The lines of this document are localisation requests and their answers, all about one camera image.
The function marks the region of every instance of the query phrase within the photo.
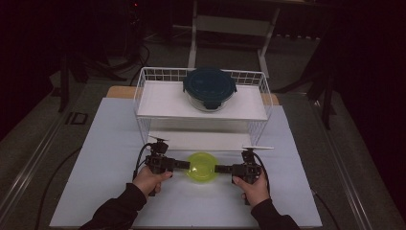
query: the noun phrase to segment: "black sleeve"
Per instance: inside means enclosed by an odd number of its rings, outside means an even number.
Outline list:
[[[265,199],[251,211],[261,230],[298,230],[299,226],[290,216],[281,216],[275,209],[272,199]]]
[[[93,215],[93,218],[81,226],[80,230],[125,229],[131,228],[134,219],[147,203],[144,194],[134,184],[126,184],[125,191],[117,198],[107,200]]]

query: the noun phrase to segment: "white wire rack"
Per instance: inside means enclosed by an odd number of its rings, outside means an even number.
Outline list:
[[[148,81],[161,81],[163,83],[169,82],[169,81],[183,81],[183,79],[188,75],[190,71],[194,69],[191,68],[161,68],[161,67],[145,67],[141,70],[140,76],[138,79],[137,83],[137,88],[135,90],[135,95],[134,95],[134,112],[135,116],[137,118],[137,124],[141,132],[142,139],[144,143],[147,142],[147,137],[149,135],[149,132],[151,131],[151,122],[156,119],[162,119],[162,117],[157,116],[157,117],[143,117],[139,116],[139,108],[140,104],[143,101],[143,93],[144,89],[146,86],[146,82]],[[271,91],[269,90],[268,82],[266,80],[265,75],[262,72],[252,72],[252,71],[240,71],[240,70],[222,70],[226,73],[229,73],[231,78],[235,80],[237,87],[239,85],[254,85],[258,87],[258,90],[260,92],[260,96],[262,99],[262,104],[263,104],[263,109],[266,113],[266,121],[248,121],[247,126],[246,126],[246,132],[249,135],[250,142],[249,143],[251,146],[255,146],[262,135],[262,132],[267,124],[267,121],[269,120],[271,113],[272,113],[272,97],[271,97]],[[188,124],[189,126],[193,126],[193,124],[204,124],[204,123],[211,123],[214,124],[214,127],[218,128],[221,127],[220,124],[226,124],[227,129],[229,127],[240,127],[241,126],[241,121],[236,120],[236,119],[221,119],[221,120],[216,120],[216,119],[210,119],[207,120],[204,117],[202,117],[199,121],[196,121],[196,119],[185,119],[185,118],[180,118],[180,117],[171,117],[171,118],[165,118],[165,123],[170,124],[171,127],[176,127],[178,126],[179,130],[182,130],[181,127],[183,127],[185,124]],[[196,131],[199,131],[200,128],[207,128],[207,126],[197,126]]]

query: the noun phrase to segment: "bowl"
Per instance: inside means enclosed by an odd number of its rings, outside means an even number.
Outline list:
[[[235,81],[220,69],[202,67],[188,73],[183,80],[191,104],[203,111],[217,111],[237,92]]]

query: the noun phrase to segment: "hand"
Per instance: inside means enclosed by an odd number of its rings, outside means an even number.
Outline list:
[[[267,182],[265,179],[265,174],[262,171],[259,178],[254,184],[248,184],[243,179],[233,176],[234,183],[244,191],[245,194],[242,194],[242,198],[247,198],[250,202],[251,208],[254,208],[257,204],[263,202],[265,199],[268,199],[269,192],[267,189]]]
[[[155,190],[155,193],[161,192],[161,182],[169,179],[172,176],[172,172],[164,172],[162,174],[154,174],[148,166],[144,166],[132,183],[137,186],[141,192],[143,192],[146,199],[148,194]]]

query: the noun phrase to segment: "white table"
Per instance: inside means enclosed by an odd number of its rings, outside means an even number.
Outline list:
[[[52,227],[78,227],[92,218],[107,199],[119,196],[131,181],[143,143],[130,99],[102,100],[69,181],[51,220]],[[191,151],[173,151],[168,157],[185,160]],[[321,226],[286,116],[280,105],[259,140],[258,150],[269,173],[271,196],[277,210],[301,227]],[[242,163],[240,152],[210,152],[220,164]],[[141,228],[248,228],[257,227],[241,190],[231,176],[220,174],[208,184],[192,182],[175,171],[162,193],[151,197],[134,226]]]

